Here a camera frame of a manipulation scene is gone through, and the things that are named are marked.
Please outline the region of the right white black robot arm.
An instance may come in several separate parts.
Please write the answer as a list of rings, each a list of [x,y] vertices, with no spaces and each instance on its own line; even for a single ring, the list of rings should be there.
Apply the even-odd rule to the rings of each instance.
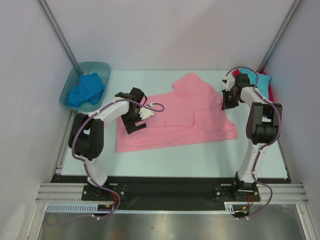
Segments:
[[[248,147],[230,188],[231,196],[242,201],[255,192],[256,174],[265,153],[280,136],[283,107],[265,98],[257,85],[250,83],[247,74],[225,78],[222,82],[225,84],[225,89],[222,90],[222,110],[233,109],[239,106],[239,103],[245,103],[250,108],[245,129]]]

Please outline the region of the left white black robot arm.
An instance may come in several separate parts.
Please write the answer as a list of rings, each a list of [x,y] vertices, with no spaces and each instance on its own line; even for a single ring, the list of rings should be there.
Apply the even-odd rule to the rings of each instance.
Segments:
[[[119,92],[107,105],[90,113],[77,113],[74,117],[68,146],[71,154],[83,163],[90,184],[95,185],[93,194],[100,200],[110,196],[111,188],[105,184],[108,173],[98,159],[104,148],[105,128],[120,118],[124,124],[124,133],[130,135],[147,127],[142,112],[141,102],[147,97],[139,88],[132,88],[129,93]]]

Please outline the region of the pink t shirt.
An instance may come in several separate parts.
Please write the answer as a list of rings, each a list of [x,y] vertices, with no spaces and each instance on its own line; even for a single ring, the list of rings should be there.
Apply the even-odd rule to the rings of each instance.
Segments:
[[[118,153],[238,138],[236,125],[222,110],[222,96],[209,83],[189,73],[172,88],[148,97],[148,103],[160,103],[164,111],[147,118],[146,128],[128,134],[122,119],[116,120]]]

